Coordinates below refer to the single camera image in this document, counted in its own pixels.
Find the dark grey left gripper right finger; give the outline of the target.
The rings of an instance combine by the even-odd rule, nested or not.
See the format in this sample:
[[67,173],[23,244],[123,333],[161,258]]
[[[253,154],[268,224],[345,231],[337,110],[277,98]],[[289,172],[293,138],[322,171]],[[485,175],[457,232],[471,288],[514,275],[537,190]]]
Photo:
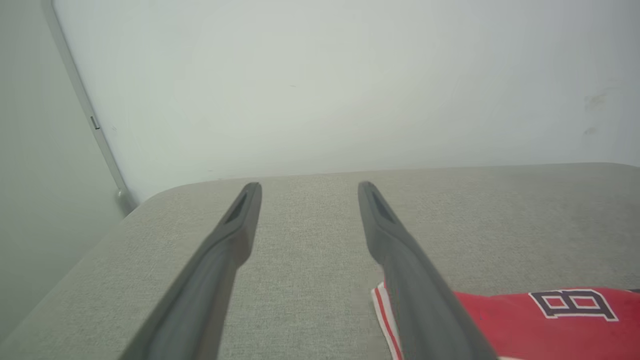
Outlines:
[[358,185],[366,245],[384,273],[405,360],[496,360],[418,242],[369,181]]

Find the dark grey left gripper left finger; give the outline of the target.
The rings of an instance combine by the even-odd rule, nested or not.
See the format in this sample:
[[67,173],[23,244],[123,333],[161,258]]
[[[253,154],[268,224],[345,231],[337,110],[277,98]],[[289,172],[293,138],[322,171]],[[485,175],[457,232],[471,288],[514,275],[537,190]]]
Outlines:
[[237,271],[249,259],[262,186],[247,183],[170,284],[122,360],[215,360]]

